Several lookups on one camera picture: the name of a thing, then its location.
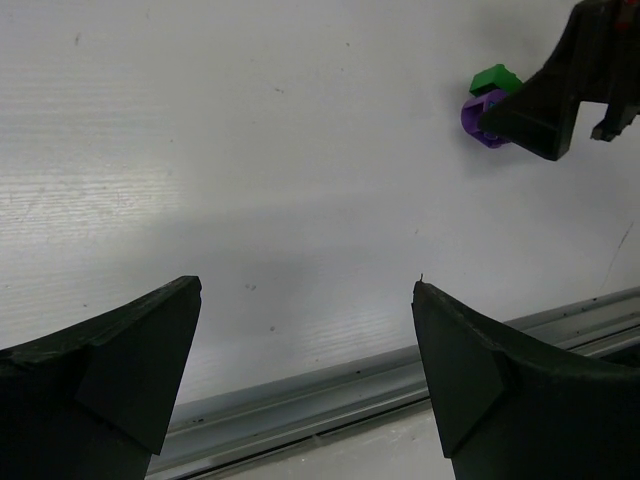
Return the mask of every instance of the white floor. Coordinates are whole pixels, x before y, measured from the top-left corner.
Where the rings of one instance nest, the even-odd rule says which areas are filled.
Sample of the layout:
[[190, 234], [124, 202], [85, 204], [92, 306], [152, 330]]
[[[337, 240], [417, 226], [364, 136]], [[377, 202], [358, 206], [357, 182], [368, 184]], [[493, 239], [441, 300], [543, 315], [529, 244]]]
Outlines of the white floor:
[[432, 410], [225, 478], [455, 480]]
[[637, 286], [637, 125], [459, 126], [574, 1], [0, 0], [0, 347], [197, 274], [183, 403], [413, 344], [422, 273], [500, 320]]

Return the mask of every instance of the black object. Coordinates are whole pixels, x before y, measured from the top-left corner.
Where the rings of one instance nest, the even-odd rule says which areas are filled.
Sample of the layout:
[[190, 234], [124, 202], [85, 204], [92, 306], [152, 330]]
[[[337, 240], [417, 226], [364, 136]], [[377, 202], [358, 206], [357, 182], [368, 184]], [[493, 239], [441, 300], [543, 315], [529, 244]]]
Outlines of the black object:
[[517, 92], [479, 121], [480, 130], [547, 160], [568, 150], [580, 102], [609, 105], [592, 138], [613, 140], [640, 111], [638, 0], [577, 4], [555, 51]]
[[0, 478], [144, 478], [164, 442], [200, 289], [181, 277], [0, 351]]
[[547, 345], [422, 282], [413, 316], [458, 480], [640, 478], [640, 370]]

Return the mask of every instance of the scuff mark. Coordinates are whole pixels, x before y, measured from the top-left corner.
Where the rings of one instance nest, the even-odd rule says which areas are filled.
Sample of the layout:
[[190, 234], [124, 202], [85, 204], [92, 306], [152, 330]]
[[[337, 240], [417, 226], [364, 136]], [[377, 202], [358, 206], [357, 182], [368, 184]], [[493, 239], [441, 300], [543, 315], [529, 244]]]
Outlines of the scuff mark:
[[611, 259], [611, 263], [609, 264], [609, 268], [607, 269], [607, 275], [604, 277], [604, 281], [602, 282], [602, 285], [600, 285], [600, 290], [602, 290], [605, 287], [605, 285], [607, 284], [607, 281], [609, 280], [609, 275], [611, 275], [611, 270], [613, 270], [613, 265], [616, 263], [616, 258], [618, 258], [618, 253], [620, 253], [620, 249], [622, 248], [622, 245], [624, 245], [625, 240], [629, 236], [629, 233], [631, 232], [631, 229], [633, 228], [633, 224], [634, 224], [634, 222], [631, 222], [631, 224], [629, 225], [629, 228], [627, 228], [627, 231], [624, 232], [624, 235], [622, 236], [622, 239], [620, 240], [620, 243], [618, 244], [618, 248], [616, 249], [616, 252], [613, 254], [613, 258]]

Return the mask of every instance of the purple block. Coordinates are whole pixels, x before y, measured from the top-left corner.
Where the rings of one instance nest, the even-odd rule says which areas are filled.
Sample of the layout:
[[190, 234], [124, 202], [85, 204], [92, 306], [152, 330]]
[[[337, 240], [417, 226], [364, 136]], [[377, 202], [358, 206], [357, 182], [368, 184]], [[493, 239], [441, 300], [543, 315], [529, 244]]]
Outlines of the purple block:
[[498, 148], [505, 143], [509, 143], [509, 140], [485, 133], [478, 128], [480, 116], [507, 95], [509, 94], [504, 90], [496, 89], [479, 97], [472, 98], [465, 103], [462, 107], [462, 113], [460, 114], [464, 131], [489, 148]]

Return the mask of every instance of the stain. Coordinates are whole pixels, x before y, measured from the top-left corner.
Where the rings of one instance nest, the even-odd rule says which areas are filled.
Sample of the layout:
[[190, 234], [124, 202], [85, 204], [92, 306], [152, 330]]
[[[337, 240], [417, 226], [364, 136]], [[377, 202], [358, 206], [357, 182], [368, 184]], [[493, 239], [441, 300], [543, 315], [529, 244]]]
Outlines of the stain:
[[602, 285], [600, 285], [600, 290], [602, 290], [607, 284], [607, 281], [609, 280], [609, 276], [611, 275], [611, 270], [613, 270], [613, 265], [616, 263], [616, 258], [618, 258], [618, 253], [620, 253], [620, 249], [622, 248], [622, 245], [624, 245], [624, 242], [629, 236], [631, 229], [633, 229], [633, 224], [634, 222], [631, 222], [629, 224], [629, 228], [627, 228], [627, 231], [624, 232], [624, 235], [622, 235], [622, 238], [620, 239], [620, 243], [618, 244], [618, 248], [616, 248], [616, 251], [613, 254], [613, 258], [611, 259], [611, 263], [609, 263], [609, 268], [607, 269], [607, 274], [604, 277], [604, 281], [602, 282]]

